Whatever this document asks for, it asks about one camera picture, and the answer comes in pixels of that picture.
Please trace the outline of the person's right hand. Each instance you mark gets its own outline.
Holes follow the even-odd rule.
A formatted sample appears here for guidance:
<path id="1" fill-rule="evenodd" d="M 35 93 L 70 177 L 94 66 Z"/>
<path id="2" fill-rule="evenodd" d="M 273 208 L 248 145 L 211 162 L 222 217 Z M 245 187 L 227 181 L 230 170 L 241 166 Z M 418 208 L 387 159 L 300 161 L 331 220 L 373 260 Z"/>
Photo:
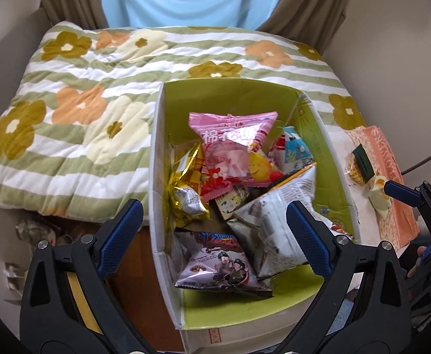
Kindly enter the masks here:
<path id="1" fill-rule="evenodd" d="M 422 259 L 423 259 L 423 255 L 425 254 L 425 251 L 427 250 L 426 246 L 419 246 L 417 249 L 417 260 L 414 264 L 414 266 L 409 270 L 407 277 L 411 278 L 413 277 L 417 271 L 419 270 L 419 268 L 422 266 Z"/>

